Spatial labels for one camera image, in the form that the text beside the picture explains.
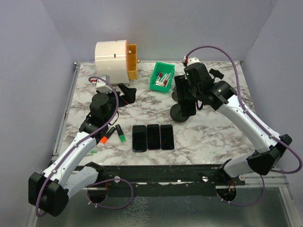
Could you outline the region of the brown base phone stand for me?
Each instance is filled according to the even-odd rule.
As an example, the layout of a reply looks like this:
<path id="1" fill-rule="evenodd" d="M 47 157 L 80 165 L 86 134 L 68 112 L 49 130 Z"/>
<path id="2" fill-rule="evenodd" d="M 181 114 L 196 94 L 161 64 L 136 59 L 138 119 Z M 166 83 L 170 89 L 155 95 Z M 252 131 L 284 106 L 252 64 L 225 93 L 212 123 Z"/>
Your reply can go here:
<path id="1" fill-rule="evenodd" d="M 177 89 L 176 86 L 172 89 L 172 94 L 171 94 L 172 99 L 177 102 L 178 101 L 178 95 L 177 95 Z"/>

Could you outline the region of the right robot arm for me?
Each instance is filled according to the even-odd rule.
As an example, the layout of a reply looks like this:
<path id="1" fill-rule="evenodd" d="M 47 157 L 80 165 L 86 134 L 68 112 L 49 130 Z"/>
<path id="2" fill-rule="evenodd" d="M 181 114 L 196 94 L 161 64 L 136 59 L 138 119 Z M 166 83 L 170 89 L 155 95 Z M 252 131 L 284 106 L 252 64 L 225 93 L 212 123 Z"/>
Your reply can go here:
<path id="1" fill-rule="evenodd" d="M 241 105 L 236 90 L 223 80 L 220 71 L 208 70 L 203 63 L 196 62 L 186 66 L 184 72 L 174 78 L 179 116 L 184 121 L 194 116 L 196 103 L 200 101 L 232 121 L 255 148 L 250 155 L 226 161 L 217 174 L 218 181 L 228 185 L 241 174 L 267 175 L 292 143 L 292 138 L 269 128 L 249 108 Z"/>

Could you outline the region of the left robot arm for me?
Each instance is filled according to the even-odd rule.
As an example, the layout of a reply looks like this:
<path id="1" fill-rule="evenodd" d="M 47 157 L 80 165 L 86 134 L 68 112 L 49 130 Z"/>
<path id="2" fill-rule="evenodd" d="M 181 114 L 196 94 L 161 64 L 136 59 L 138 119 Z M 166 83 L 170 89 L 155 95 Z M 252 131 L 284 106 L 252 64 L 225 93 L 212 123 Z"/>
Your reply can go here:
<path id="1" fill-rule="evenodd" d="M 50 166 L 40 173 L 34 172 L 28 180 L 28 201 L 35 206 L 38 217 L 46 213 L 57 217 L 69 199 L 87 186 L 107 186 L 105 169 L 94 163 L 86 164 L 78 173 L 73 171 L 80 161 L 93 150 L 108 130 L 108 124 L 118 108 L 133 104 L 136 88 L 119 84 L 119 91 L 97 92 L 89 105 L 89 114 L 81 124 L 69 147 Z"/>

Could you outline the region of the purple edged phone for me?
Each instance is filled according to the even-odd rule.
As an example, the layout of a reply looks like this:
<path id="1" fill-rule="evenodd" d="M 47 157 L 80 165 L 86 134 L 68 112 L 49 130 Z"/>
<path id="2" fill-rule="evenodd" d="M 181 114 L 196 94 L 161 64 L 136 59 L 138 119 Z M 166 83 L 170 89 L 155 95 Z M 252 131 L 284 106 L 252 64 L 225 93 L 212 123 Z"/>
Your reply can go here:
<path id="1" fill-rule="evenodd" d="M 158 124 L 147 125 L 147 148 L 148 150 L 160 149 L 160 126 Z"/>

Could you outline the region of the black phone stand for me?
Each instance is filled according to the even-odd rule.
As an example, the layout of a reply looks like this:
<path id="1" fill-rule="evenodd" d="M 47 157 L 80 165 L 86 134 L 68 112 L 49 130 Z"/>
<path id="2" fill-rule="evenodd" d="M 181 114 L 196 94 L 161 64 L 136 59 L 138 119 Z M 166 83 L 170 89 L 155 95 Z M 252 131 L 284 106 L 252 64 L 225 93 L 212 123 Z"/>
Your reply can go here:
<path id="1" fill-rule="evenodd" d="M 216 78 L 218 78 L 219 80 L 222 80 L 224 78 L 224 75 L 219 70 L 215 69 L 210 69 L 209 75 L 212 75 L 212 77 L 210 77 L 212 83 L 215 83 Z"/>
<path id="2" fill-rule="evenodd" d="M 185 122 L 189 119 L 188 116 L 182 116 L 178 104 L 174 104 L 170 109 L 170 116 L 175 122 Z"/>

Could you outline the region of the black phone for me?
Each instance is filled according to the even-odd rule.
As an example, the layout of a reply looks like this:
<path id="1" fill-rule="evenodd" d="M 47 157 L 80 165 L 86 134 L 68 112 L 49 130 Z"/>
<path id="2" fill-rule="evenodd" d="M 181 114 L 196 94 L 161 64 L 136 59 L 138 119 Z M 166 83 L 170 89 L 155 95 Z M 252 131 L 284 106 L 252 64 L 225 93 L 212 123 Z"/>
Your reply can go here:
<path id="1" fill-rule="evenodd" d="M 147 150 L 146 126 L 134 125 L 132 137 L 133 152 L 145 152 Z"/>

